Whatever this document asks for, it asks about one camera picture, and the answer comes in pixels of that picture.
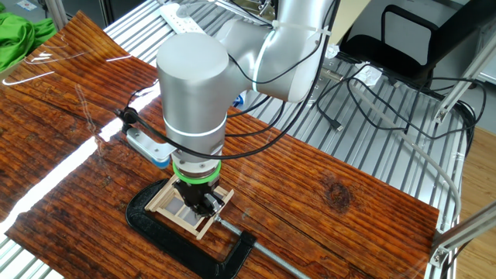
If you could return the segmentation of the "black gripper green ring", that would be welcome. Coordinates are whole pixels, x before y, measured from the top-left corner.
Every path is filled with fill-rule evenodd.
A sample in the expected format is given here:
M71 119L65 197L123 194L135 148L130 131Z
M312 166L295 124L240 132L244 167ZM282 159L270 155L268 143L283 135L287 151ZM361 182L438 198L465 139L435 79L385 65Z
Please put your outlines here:
M224 201L214 194L219 185L221 163L217 164L210 175L202 178L187 177L179 171L176 163L172 166L178 178L174 188L179 192L183 203L194 213L198 212L201 217L212 217L225 205Z

